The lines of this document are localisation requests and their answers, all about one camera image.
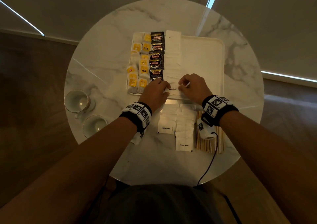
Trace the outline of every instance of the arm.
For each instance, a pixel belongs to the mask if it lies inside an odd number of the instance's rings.
[[[179,84],[198,104],[212,95],[203,78],[186,75]],[[292,223],[316,223],[317,166],[279,136],[237,111],[227,112],[220,126],[241,157]]]
[[[154,113],[168,96],[169,84],[157,79],[139,101]],[[137,132],[125,117],[117,118],[85,140],[0,209],[1,223],[74,223],[89,208],[117,160]]]

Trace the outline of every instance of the rectangular tray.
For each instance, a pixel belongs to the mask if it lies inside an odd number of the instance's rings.
[[[224,43],[216,38],[182,35],[181,72],[181,75],[195,73],[203,77],[213,94],[223,96]],[[168,99],[186,98],[181,95],[170,95]]]

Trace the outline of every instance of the hand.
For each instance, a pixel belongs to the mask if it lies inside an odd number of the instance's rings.
[[[152,113],[154,113],[166,102],[167,97],[170,95],[169,92],[163,93],[166,87],[170,88],[171,85],[167,81],[156,78],[145,87],[139,101],[147,104],[151,108]]]
[[[205,98],[212,95],[204,78],[196,74],[184,75],[178,82],[178,89],[183,92],[190,100],[201,105]]]

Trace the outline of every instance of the black wristband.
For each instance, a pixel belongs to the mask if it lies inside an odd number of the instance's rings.
[[[227,98],[216,95],[205,98],[202,107],[204,113],[201,116],[201,120],[209,126],[220,126],[220,119],[225,113],[232,110],[239,111]]]
[[[142,134],[150,123],[151,115],[152,110],[147,104],[143,102],[135,102],[124,108],[119,117],[128,118],[137,126],[137,132]]]

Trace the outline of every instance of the marble tabletop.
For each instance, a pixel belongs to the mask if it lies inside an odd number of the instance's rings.
[[[260,122],[264,105],[263,78],[256,56],[240,31],[220,14],[194,2],[141,0],[97,22],[82,38],[69,63],[64,94],[81,89],[96,101],[95,109],[79,119],[66,111],[78,144],[86,140],[82,125],[87,117],[101,115],[110,123],[125,106],[139,98],[127,94],[125,89],[125,68],[133,33],[166,30],[221,39],[225,44],[224,96],[241,113]],[[212,154],[199,150],[175,151],[172,135],[157,134],[158,119],[159,114],[155,113],[141,143],[128,145],[110,175],[129,185],[195,186],[207,170]],[[240,158],[231,141],[226,136],[224,139],[224,152],[216,156],[201,183],[224,173]]]

